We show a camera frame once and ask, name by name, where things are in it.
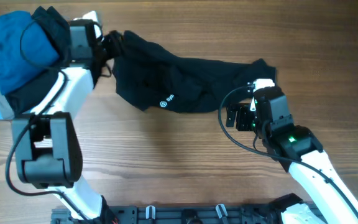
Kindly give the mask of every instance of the wooden table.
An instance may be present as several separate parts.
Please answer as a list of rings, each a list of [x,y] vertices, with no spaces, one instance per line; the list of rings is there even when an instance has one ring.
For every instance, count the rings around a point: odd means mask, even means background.
[[[0,15],[39,4],[0,0]],[[327,1],[113,1],[42,4],[74,18],[101,14],[105,32],[133,30],[183,57],[251,63],[278,69],[297,124],[323,143],[358,199],[358,3]],[[102,78],[75,119],[83,175],[110,205],[240,204],[306,192],[271,159],[233,145],[217,114],[145,113],[115,94]],[[27,198],[4,181],[12,144],[0,121],[0,223],[48,223],[54,196]],[[253,133],[231,134],[250,144]],[[24,190],[13,166],[15,184]]]

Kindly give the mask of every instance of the pile of clothes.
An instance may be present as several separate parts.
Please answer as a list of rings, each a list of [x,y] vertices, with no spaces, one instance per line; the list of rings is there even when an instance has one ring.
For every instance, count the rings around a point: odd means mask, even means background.
[[[53,7],[39,7],[32,15],[16,11],[0,16],[0,119],[12,119],[44,99],[58,72],[43,66],[67,67],[70,44],[69,23]],[[117,93],[142,111],[157,106],[177,113],[206,113],[218,109],[237,87],[258,78],[275,82],[276,69],[262,59],[242,64],[181,58],[131,31],[112,31],[101,45],[109,56],[106,60],[114,59]],[[22,58],[20,46],[31,63]],[[96,85],[101,69],[91,71]],[[251,97],[252,92],[244,89],[226,103]]]

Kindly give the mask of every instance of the gray fabric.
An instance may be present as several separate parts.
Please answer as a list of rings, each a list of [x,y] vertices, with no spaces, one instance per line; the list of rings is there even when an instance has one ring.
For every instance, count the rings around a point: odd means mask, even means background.
[[[0,112],[3,119],[13,119],[14,113],[4,95],[0,91]]]

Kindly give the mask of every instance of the wooden tabletop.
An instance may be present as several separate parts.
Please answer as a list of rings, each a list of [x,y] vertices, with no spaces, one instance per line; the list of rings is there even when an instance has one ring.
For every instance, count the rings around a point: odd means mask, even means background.
[[[40,4],[0,3],[0,15]],[[67,19],[96,10],[104,31],[132,30],[182,57],[251,63],[278,69],[296,124],[309,127],[358,199],[358,3],[341,1],[112,1],[42,4]],[[110,205],[240,204],[307,193],[279,163],[233,145],[217,113],[145,113],[101,78],[75,119],[83,175]],[[0,121],[0,223],[48,223],[61,206],[52,195],[10,191],[4,167],[11,125]],[[253,133],[230,131],[244,144]],[[12,165],[14,183],[21,184]]]

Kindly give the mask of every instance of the black cloth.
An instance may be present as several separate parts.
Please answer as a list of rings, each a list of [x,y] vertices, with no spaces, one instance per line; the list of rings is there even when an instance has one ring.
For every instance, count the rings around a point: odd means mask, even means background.
[[[237,87],[258,78],[275,82],[276,69],[262,59],[241,64],[181,58],[131,31],[122,36],[121,49],[113,68],[117,94],[142,111],[158,106],[178,113],[210,112]],[[242,90],[227,103],[251,97],[252,93]]]
[[[41,26],[52,46],[59,53],[60,58],[52,66],[64,67],[64,60],[68,56],[68,47],[71,43],[70,26],[67,21],[53,7],[49,7],[48,10],[39,7],[32,17]],[[57,77],[56,70],[46,70],[21,88],[7,94],[6,100],[15,116],[37,106],[53,87]]]

